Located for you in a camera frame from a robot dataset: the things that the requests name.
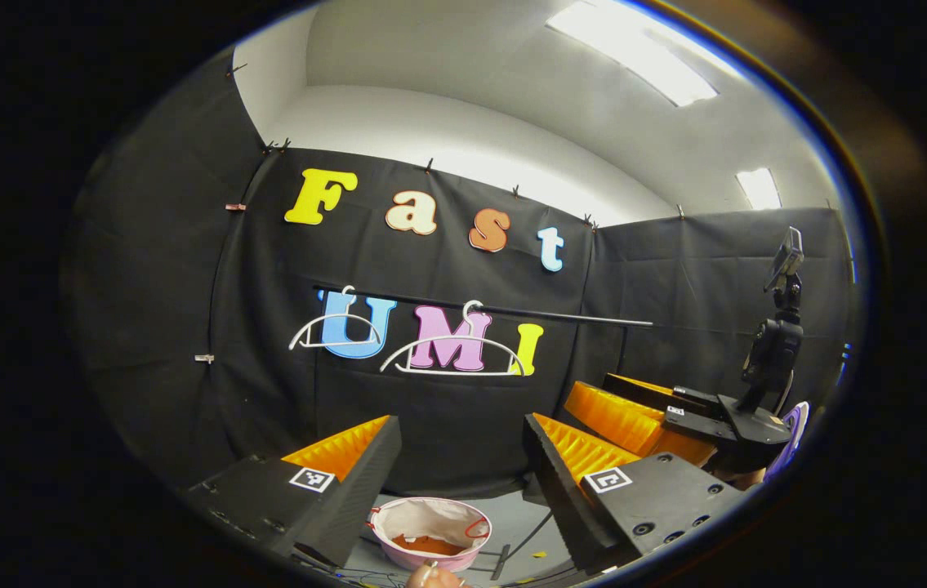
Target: white wall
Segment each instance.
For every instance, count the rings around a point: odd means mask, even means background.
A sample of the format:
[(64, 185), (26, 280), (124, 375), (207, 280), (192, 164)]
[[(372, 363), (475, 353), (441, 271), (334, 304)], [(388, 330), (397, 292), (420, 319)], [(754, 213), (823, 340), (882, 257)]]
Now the white wall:
[(234, 49), (234, 67), (247, 64), (235, 72), (234, 81), (265, 144), (285, 141), (284, 135), (268, 137), (265, 130), (277, 122), (292, 98), (307, 85), (307, 40), (318, 8), (287, 16), (252, 34)]
[[(251, 99), (243, 91), (243, 99)], [(557, 135), (486, 108), (407, 90), (309, 86), (265, 142), (339, 150), (434, 168), (511, 190), (600, 226), (676, 215), (676, 209), (619, 168)]]

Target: pink bowl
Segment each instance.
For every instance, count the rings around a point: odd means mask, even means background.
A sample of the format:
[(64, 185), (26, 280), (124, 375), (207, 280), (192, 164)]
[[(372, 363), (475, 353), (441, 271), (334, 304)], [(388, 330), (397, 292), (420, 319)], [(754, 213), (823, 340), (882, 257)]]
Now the pink bowl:
[(395, 505), (398, 505), (400, 502), (405, 502), (408, 500), (423, 500), (423, 501), (433, 500), (433, 501), (452, 503), (452, 505), (465, 507), (467, 510), (473, 511), (475, 515), (474, 516), (475, 523), (484, 521), (488, 525), (488, 532), (485, 533), (484, 537), (475, 538), (475, 539), (478, 539), (478, 541), (475, 541), (474, 545), (471, 545), (471, 547), (466, 548), (466, 550), (460, 551), (459, 554), (456, 554), (456, 555), (437, 555), (437, 554), (427, 554), (426, 552), (424, 554), (418, 554), (415, 551), (403, 550), (403, 548), (399, 547), (397, 543), (394, 543), (393, 541), (388, 541), (388, 539), (384, 537), (384, 535), (382, 535), (381, 532), (377, 532), (377, 539), (380, 539), (381, 547), (384, 548), (384, 552), (385, 554), (387, 554), (387, 557), (390, 558), (392, 562), (395, 562), (395, 564), (403, 568), (406, 568), (408, 570), (415, 570), (419, 566), (423, 565), (423, 562), (425, 562), (427, 559), (430, 559), (430, 561), (438, 562), (438, 568), (447, 569), (449, 572), (460, 572), (460, 570), (464, 570), (470, 567), (470, 565), (473, 564), (474, 559), (477, 559), (478, 551), (481, 550), (481, 547), (485, 543), (488, 542), (489, 537), (492, 535), (492, 522), (489, 522), (488, 517), (485, 516), (485, 513), (482, 513), (481, 510), (475, 509), (473, 506), (467, 505), (464, 502), (458, 502), (456, 500), (449, 500), (447, 498), (429, 498), (429, 497), (399, 498), (397, 500), (392, 500), (392, 502), (388, 502), (387, 505), (381, 506), (380, 509), (373, 509), (373, 511), (375, 513), (375, 511), (387, 509), (387, 507), (389, 506), (395, 506)]

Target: black curtain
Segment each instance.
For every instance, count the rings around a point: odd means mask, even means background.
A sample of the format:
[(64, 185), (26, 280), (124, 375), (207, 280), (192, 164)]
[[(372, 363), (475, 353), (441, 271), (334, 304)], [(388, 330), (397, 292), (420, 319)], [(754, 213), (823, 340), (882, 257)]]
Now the black curtain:
[[(598, 385), (606, 372), (615, 372), (738, 398), (747, 390), (739, 376), (754, 331), (776, 311), (763, 287), (789, 226), (803, 237), (805, 261), (798, 275), (804, 341), (782, 410), (804, 399), (814, 409), (833, 390), (845, 338), (854, 336), (849, 305), (856, 286), (848, 239), (839, 213), (829, 208), (728, 212), (599, 229), (582, 313), (647, 320), (654, 327), (582, 325), (567, 385), (575, 380)], [(779, 394), (769, 394), (762, 406), (778, 401)]]
[[(230, 51), (210, 60), (97, 161), (65, 261), (69, 330), (90, 384), (131, 450), (169, 483), (197, 483), (246, 455), (284, 455), (389, 413), (400, 418), (403, 450), (387, 491), (478, 497), (518, 488), (523, 415), (567, 420), (559, 407), (575, 380), (596, 384), (616, 372), (740, 395), (751, 332), (773, 312), (761, 288), (789, 225), (802, 230), (807, 258), (806, 338), (787, 406), (831, 390), (851, 291), (835, 212), (736, 212), (594, 232), (436, 165), (264, 150), (230, 67)], [(309, 168), (351, 172), (358, 186), (323, 209), (320, 224), (287, 223)], [(432, 234), (388, 227), (404, 190), (434, 198)], [(503, 250), (468, 243), (484, 208), (510, 217)], [(546, 227), (564, 239), (561, 271), (542, 265), (537, 231)], [(512, 350), (520, 324), (542, 328), (533, 375), (380, 372), (418, 338), (416, 305), (397, 302), (373, 357), (290, 351), (292, 334), (323, 312), (316, 284), (443, 302), (453, 330), (470, 299), (656, 327), (490, 313), (485, 337)], [(369, 318), (366, 302), (359, 296), (350, 312)], [(366, 337), (362, 323), (348, 324), (352, 339)], [(212, 364), (197, 354), (212, 354)], [(486, 371), (506, 368), (504, 350), (486, 345), (482, 356)]]
[(231, 464), (206, 364), (213, 276), (261, 138), (225, 72), (230, 49), (128, 123), (94, 163), (61, 290), (87, 380), (127, 446), (168, 483)]
[[(303, 186), (303, 171), (353, 172), (358, 187), (343, 190), (320, 224), (287, 223)], [(392, 230), (385, 221), (393, 196), (430, 194), (437, 203), (432, 234)], [(224, 395), (232, 439), (249, 451), (284, 453), (352, 425), (396, 414), (403, 449), (387, 481), (390, 492), (449, 496), (497, 494), (526, 469), (520, 446), (523, 416), (550, 413), (564, 382), (575, 325), (490, 313), (485, 338), (518, 349), (518, 326), (544, 332), (526, 377), (433, 376), (401, 373), (384, 361), (418, 339), (416, 305), (390, 311), (380, 353), (348, 359), (322, 349), (288, 350), (294, 332), (321, 316), (316, 284), (351, 284), (364, 292), (575, 314), (594, 235), (582, 220), (509, 191), (457, 176), (374, 157), (287, 149), (265, 161), (235, 217), (214, 296), (213, 382)], [(475, 213), (494, 207), (510, 216), (508, 241), (496, 253), (475, 249), (467, 234)], [(556, 227), (564, 239), (561, 271), (544, 269), (537, 231)], [(366, 297), (352, 314), (370, 318)], [(459, 308), (445, 312), (449, 327)], [(349, 321), (348, 335), (368, 336)], [(318, 340), (321, 327), (314, 328)], [(508, 353), (486, 345), (486, 372), (504, 372)], [(401, 356), (396, 363), (403, 363)]]

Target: hand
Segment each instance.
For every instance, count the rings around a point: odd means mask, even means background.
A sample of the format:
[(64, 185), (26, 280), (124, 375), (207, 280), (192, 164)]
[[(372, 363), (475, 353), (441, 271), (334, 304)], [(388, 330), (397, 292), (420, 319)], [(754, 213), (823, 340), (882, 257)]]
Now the hand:
[(470, 584), (463, 584), (463, 580), (447, 569), (439, 569), (426, 563), (416, 568), (408, 577), (404, 588), (474, 588)]

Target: ceiling light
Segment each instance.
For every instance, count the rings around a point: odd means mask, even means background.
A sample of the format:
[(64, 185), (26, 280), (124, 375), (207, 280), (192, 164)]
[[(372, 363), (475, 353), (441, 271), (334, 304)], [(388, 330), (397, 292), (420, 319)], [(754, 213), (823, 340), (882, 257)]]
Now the ceiling light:
[(717, 56), (716, 53), (705, 48), (702, 44), (699, 44), (699, 41), (688, 37), (682, 30), (675, 29), (675, 27), (672, 27), (668, 23), (656, 20), (656, 16), (649, 14), (649, 12), (642, 11), (641, 8), (634, 7), (634, 5), (623, 7), (615, 0), (586, 0), (586, 2), (594, 5), (601, 5), (602, 7), (609, 7), (609, 10), (615, 7), (615, 10), (627, 10), (632, 12), (630, 18), (635, 20), (635, 25), (640, 24), (641, 29), (651, 40), (658, 41), (662, 44), (672, 43), (673, 45), (682, 47), (732, 78), (746, 78), (728, 62), (725, 62), (725, 60)]
[(735, 175), (739, 180), (742, 191), (747, 193), (747, 200), (750, 201), (754, 211), (765, 211), (767, 208), (782, 208), (779, 201), (779, 190), (776, 189), (776, 182), (772, 179), (772, 172), (767, 167), (758, 168), (754, 171), (740, 171)]
[(646, 36), (649, 22), (654, 21), (615, 2), (576, 2), (546, 26), (612, 57), (679, 107), (717, 96), (706, 79)]

